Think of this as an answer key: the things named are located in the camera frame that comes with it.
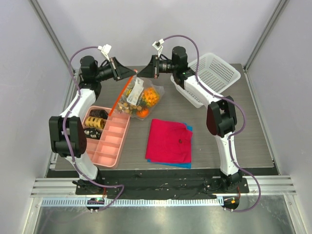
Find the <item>clear zip top bag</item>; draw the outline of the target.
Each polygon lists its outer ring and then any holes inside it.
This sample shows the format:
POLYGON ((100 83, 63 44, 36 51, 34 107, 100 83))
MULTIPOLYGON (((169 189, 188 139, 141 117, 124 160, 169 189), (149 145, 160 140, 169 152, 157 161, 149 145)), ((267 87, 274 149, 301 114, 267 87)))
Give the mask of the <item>clear zip top bag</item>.
POLYGON ((164 87, 154 85, 151 80, 147 78, 139 78, 137 76, 131 76, 121 92, 118 95, 118 98, 116 99, 111 111, 109 112, 109 115, 111 116, 112 114, 125 114, 128 115, 129 117, 132 118, 137 118, 137 119, 144 119, 144 118, 138 118, 137 115, 129 115, 126 113, 122 113, 117 109, 117 104, 122 101, 122 102, 127 102, 132 105, 136 106, 141 106, 143 109, 149 109, 149 114, 152 112, 154 107, 160 102, 152 106, 148 107, 146 106, 145 102, 142 99, 143 96, 143 91, 149 87, 153 87, 160 95, 160 100, 165 94, 164 87))

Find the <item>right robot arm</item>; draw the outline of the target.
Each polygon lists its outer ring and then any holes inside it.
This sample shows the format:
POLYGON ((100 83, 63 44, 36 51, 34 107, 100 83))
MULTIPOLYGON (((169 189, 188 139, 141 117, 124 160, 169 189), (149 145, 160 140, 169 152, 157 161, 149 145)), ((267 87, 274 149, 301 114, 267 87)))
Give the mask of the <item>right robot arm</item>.
POLYGON ((219 187, 227 193, 235 191, 242 182, 233 136, 236 109, 231 96, 224 97, 218 92, 238 81, 240 73, 213 53, 189 63, 186 50, 181 46, 172 49, 171 59, 153 55, 138 77, 158 78, 161 73, 170 73, 172 82, 186 98, 193 96, 206 107, 206 126, 216 139, 220 155, 219 187))

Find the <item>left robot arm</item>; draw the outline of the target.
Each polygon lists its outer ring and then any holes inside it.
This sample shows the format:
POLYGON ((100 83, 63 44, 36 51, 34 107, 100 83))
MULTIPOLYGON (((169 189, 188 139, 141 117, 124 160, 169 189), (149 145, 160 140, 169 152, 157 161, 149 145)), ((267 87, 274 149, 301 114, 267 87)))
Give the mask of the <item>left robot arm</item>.
POLYGON ((97 100, 102 81, 111 78, 120 81, 135 74, 134 70, 123 66, 115 57, 110 58, 104 66, 99 66, 93 56, 84 56, 80 59, 80 82, 74 99, 66 110, 49 119, 52 151, 68 160, 80 179, 89 180, 87 189, 92 194, 100 194, 104 183, 98 179, 99 169, 86 153, 87 138, 82 120, 97 100))

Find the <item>fake pineapple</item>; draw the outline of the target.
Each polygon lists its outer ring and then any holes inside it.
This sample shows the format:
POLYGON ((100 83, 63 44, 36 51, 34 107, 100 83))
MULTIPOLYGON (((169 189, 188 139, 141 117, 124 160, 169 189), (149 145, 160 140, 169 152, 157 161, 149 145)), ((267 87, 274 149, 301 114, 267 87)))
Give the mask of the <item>fake pineapple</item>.
POLYGON ((146 106, 152 107, 159 102, 160 95, 153 87, 149 87, 143 91, 142 99, 146 106))

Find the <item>fake brown longan bunch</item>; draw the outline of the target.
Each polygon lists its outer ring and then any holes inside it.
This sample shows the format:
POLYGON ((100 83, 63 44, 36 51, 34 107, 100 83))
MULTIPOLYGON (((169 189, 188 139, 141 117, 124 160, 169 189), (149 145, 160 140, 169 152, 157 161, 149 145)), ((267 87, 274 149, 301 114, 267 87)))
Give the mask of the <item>fake brown longan bunch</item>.
POLYGON ((117 104, 117 109, 120 112, 122 112, 122 113, 126 113, 126 114, 129 114, 129 115, 135 115, 137 112, 142 110, 142 107, 141 106, 132 105, 132 104, 129 104, 127 102, 120 101, 117 104))

